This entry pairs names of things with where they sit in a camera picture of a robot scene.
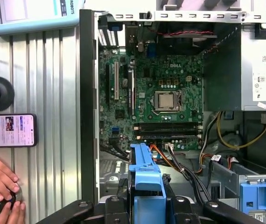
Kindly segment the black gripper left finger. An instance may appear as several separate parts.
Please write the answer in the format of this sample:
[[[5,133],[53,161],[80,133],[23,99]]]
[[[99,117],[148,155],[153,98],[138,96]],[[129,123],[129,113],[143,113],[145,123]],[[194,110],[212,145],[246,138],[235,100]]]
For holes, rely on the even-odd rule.
[[[77,200],[48,217],[39,224],[129,224],[128,179],[118,183],[116,195],[102,198],[94,205],[90,201]]]

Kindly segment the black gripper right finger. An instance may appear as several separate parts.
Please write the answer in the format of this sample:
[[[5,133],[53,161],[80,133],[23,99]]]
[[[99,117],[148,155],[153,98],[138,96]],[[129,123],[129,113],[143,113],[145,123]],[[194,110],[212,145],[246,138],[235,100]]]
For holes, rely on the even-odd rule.
[[[171,177],[162,175],[166,191],[167,224],[260,224],[261,221],[221,202],[192,203],[186,196],[176,196],[170,186]]]

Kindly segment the person's right hand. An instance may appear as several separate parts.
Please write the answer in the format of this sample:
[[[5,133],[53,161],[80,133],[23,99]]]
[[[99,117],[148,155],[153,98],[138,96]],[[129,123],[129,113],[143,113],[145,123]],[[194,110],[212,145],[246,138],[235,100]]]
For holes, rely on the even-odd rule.
[[[24,224],[26,205],[20,201],[16,201],[11,209],[11,203],[4,205],[0,213],[0,224]]]

